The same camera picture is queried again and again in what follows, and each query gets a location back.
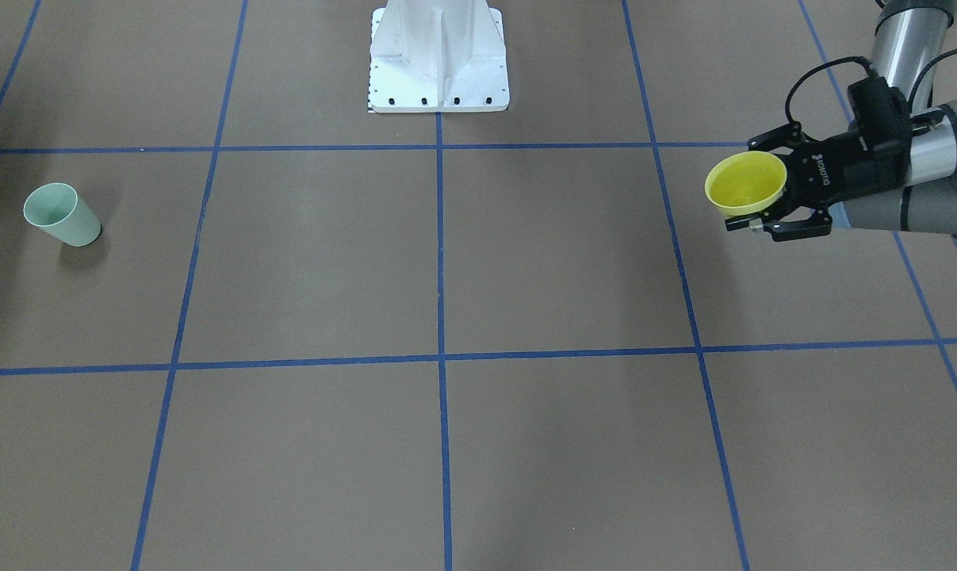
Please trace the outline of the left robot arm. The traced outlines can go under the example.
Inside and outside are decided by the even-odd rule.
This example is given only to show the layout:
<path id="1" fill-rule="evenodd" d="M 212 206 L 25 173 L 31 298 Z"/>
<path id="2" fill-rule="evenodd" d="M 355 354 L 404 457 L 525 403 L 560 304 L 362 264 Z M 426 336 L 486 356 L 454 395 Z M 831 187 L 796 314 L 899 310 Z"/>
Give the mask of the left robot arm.
<path id="1" fill-rule="evenodd" d="M 794 118 L 750 138 L 721 160 L 704 195 L 728 231 L 767 232 L 776 243 L 825 237 L 834 228 L 949 235 L 957 248 L 957 100 L 935 102 L 932 77 L 957 56 L 944 51 L 956 1 L 883 1 L 870 57 L 847 56 L 811 74 L 854 63 L 852 120 L 819 140 Z"/>

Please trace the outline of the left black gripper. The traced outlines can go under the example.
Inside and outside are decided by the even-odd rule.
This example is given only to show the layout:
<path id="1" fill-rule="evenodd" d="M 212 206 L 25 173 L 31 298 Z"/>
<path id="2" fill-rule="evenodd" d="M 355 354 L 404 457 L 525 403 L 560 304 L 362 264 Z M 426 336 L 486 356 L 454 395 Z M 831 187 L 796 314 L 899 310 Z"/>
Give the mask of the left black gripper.
<path id="1" fill-rule="evenodd" d="M 787 220 L 792 210 L 779 205 L 724 209 L 725 230 L 767 232 L 772 242 L 783 243 L 828 236 L 833 228 L 827 210 L 831 205 L 901 186 L 910 168 L 912 137 L 869 142 L 847 132 L 804 143 L 802 124 L 790 121 L 751 137 L 747 149 L 793 149 L 786 158 L 787 198 L 793 206 L 813 210 L 808 217 Z"/>

